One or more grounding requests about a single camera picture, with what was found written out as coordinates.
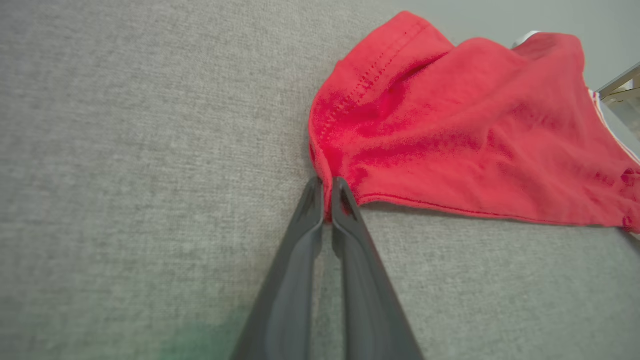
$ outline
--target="white trim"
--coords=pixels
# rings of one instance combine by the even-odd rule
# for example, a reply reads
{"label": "white trim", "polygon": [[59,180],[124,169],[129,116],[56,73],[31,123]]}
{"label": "white trim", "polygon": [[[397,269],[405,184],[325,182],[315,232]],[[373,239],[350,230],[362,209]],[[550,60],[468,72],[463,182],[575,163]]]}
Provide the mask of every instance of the white trim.
{"label": "white trim", "polygon": [[613,136],[613,138],[616,139],[618,145],[620,145],[620,147],[627,153],[627,155],[629,155],[629,157],[632,158],[636,162],[636,164],[640,165],[640,159],[638,159],[638,156],[633,151],[631,151],[624,143],[622,143],[620,139],[618,139],[616,134],[614,134],[613,131],[611,131],[611,128],[609,127],[609,125],[607,125],[607,122],[604,120],[604,115],[602,115],[602,109],[600,107],[600,103],[601,103],[600,94],[589,89],[589,96],[591,96],[593,107],[596,109],[596,113],[598,113],[598,118],[600,118],[602,125],[604,125],[604,127],[606,127],[607,130],[609,130],[609,133],[611,134],[611,136]]}

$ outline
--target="gray surface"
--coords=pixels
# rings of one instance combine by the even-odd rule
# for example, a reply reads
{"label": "gray surface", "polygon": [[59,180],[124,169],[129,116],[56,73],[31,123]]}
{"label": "gray surface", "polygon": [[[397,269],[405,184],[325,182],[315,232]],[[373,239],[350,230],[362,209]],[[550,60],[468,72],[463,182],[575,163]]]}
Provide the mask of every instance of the gray surface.
{"label": "gray surface", "polygon": [[640,60],[638,0],[394,0],[428,19],[454,44],[486,37],[511,47],[532,31],[574,34],[586,55],[584,79],[598,90]]}
{"label": "gray surface", "polygon": [[[396,11],[3,1],[2,358],[228,355],[313,174],[313,96]],[[640,252],[618,230],[364,216],[430,359],[640,354]],[[342,354],[339,278],[325,242],[314,359]]]}

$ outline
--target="red fabric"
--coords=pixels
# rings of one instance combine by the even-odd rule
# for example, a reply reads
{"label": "red fabric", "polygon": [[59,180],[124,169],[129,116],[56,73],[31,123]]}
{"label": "red fabric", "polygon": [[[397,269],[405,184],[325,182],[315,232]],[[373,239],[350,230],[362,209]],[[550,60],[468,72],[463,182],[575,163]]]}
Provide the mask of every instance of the red fabric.
{"label": "red fabric", "polygon": [[640,229],[640,167],[604,126],[571,35],[454,47],[400,13],[338,62],[309,118],[325,186],[475,217]]}

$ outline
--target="seam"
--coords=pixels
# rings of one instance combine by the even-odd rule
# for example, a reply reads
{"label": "seam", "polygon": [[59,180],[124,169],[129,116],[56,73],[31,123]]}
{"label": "seam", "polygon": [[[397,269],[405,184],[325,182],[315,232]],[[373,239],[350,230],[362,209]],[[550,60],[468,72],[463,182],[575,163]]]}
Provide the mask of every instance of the seam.
{"label": "seam", "polygon": [[[426,28],[421,28],[421,26],[420,26],[421,24],[422,24],[421,22],[417,22],[410,30],[406,31],[404,33],[404,35],[401,35],[399,37],[398,41],[400,41],[401,39],[405,38],[409,32],[413,31],[414,28],[420,28],[420,30],[418,32],[416,32],[416,34],[412,35],[404,44],[402,44],[395,51],[394,55],[390,57],[389,61],[385,64],[385,66],[381,70],[378,71],[378,75],[374,78],[373,81],[371,81],[371,79],[369,78],[369,76],[370,76],[369,72],[371,72],[372,74],[375,74],[373,72],[373,70],[376,69],[376,66],[378,65],[378,62],[387,54],[387,52],[382,52],[380,54],[378,59],[371,65],[371,69],[369,71],[367,71],[360,78],[358,84],[352,89],[352,91],[349,93],[349,95],[347,97],[343,98],[341,100],[341,102],[336,107],[333,108],[332,112],[329,114],[328,119],[323,121],[323,130],[322,130],[322,132],[320,134],[320,137],[318,138],[318,145],[320,147],[323,147],[322,143],[326,139],[326,136],[330,132],[330,130],[333,127],[334,123],[336,123],[337,117],[338,116],[344,117],[344,116],[348,115],[351,112],[351,110],[356,108],[360,104],[360,101],[369,93],[369,91],[375,86],[375,84],[378,82],[378,80],[380,80],[380,76],[387,71],[387,67],[389,65],[391,65],[391,63],[395,60],[395,58],[397,58],[398,54],[408,44],[410,44],[411,41],[413,41],[415,38],[417,38],[418,35],[420,35],[426,29]],[[358,87],[362,87],[363,91],[358,93]],[[357,99],[357,101],[355,101],[355,102],[353,100],[354,95],[355,96],[357,96],[357,95],[360,96]]]}

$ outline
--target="gray fabric surface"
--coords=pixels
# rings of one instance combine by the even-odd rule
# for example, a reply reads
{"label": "gray fabric surface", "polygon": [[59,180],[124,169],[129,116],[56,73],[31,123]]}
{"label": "gray fabric surface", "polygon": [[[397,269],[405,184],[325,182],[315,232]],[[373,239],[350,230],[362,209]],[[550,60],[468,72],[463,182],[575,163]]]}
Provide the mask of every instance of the gray fabric surface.
{"label": "gray fabric surface", "polygon": [[[1,357],[227,357],[313,174],[313,97],[398,10],[0,3]],[[640,354],[640,250],[617,229],[364,216],[429,359]],[[313,358],[340,359],[328,242],[314,287]]]}

